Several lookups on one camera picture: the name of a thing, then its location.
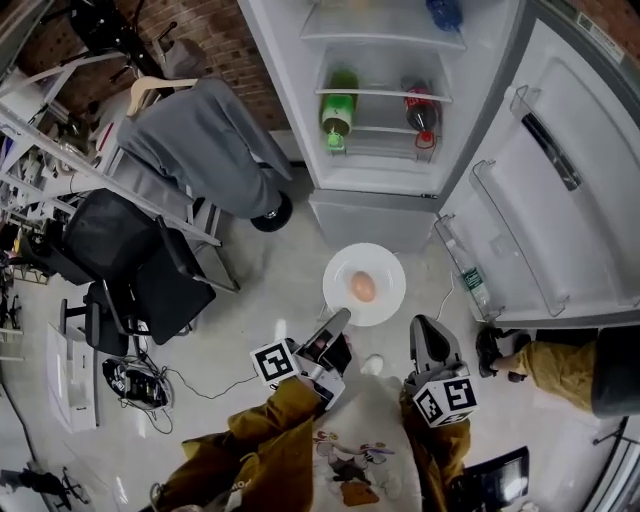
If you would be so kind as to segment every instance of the black shoe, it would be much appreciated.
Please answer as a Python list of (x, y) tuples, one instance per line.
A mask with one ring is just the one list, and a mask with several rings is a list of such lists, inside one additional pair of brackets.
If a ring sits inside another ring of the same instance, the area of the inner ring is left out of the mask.
[(496, 343), (494, 330), (486, 328), (480, 331), (476, 338), (476, 352), (478, 353), (478, 361), (480, 367), (480, 377), (495, 377), (498, 372), (491, 368), (493, 362), (502, 357)]
[[(516, 342), (513, 344), (513, 353), (517, 354), (529, 343), (531, 343), (531, 336), (529, 336), (526, 333), (518, 335), (518, 337), (516, 338)], [(510, 382), (522, 382), (526, 378), (527, 378), (526, 375), (520, 375), (519, 373), (509, 372)]]
[(293, 212), (293, 204), (291, 204), (291, 199), (282, 192), (280, 192), (280, 196), (282, 197), (282, 203), (280, 203), (277, 210), (269, 212), (262, 217), (251, 219), (251, 224), (253, 224), (253, 227), (258, 231), (273, 233), (283, 228), (286, 223), (289, 222), (291, 213)]

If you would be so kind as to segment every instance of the egg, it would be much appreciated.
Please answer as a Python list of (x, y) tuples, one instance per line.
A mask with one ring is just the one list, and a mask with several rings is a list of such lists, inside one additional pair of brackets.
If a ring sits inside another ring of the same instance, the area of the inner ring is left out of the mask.
[(351, 293), (362, 302), (371, 302), (376, 298), (376, 284), (369, 274), (360, 270), (351, 278)]

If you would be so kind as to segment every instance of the water bottle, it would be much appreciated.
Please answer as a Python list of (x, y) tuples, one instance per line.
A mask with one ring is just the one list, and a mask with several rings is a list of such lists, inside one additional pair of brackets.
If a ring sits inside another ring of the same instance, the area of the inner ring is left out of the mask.
[(440, 30), (456, 31), (462, 24), (458, 0), (426, 0), (434, 23)]
[(491, 297), (489, 296), (489, 290), (484, 284), (478, 268), (473, 263), (473, 258), (464, 250), (464, 248), (456, 242), (454, 238), (447, 240), (447, 248), (453, 256), (453, 259), (458, 264), (460, 272), (462, 272), (462, 279), (467, 289), (473, 295), (473, 298), (480, 309), (480, 313), (485, 318), (491, 312)]

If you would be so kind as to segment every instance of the refrigerator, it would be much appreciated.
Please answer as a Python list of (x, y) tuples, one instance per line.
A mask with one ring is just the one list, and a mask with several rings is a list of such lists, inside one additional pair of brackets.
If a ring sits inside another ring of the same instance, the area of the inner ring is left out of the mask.
[[(329, 243), (436, 237), (452, 271), (480, 275), (472, 312), (499, 327), (640, 323), (640, 73), (593, 20), (561, 0), (461, 0), (445, 32), (424, 0), (239, 4)], [(340, 69), (357, 89), (331, 88)], [(357, 94), (340, 151), (320, 123), (330, 93)], [(407, 97), (438, 105), (435, 147), (416, 147)]]

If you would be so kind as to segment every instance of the gray cloth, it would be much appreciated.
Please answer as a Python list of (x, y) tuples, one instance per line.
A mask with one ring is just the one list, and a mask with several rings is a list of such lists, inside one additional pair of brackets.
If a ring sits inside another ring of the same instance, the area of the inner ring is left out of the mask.
[(178, 39), (165, 55), (164, 76), (202, 78), (207, 73), (207, 53), (191, 39)]
[(125, 119), (118, 142), (142, 166), (191, 186), (196, 197), (244, 219), (260, 217), (281, 202), (251, 152), (291, 180), (289, 161), (269, 132), (227, 84), (213, 78)]

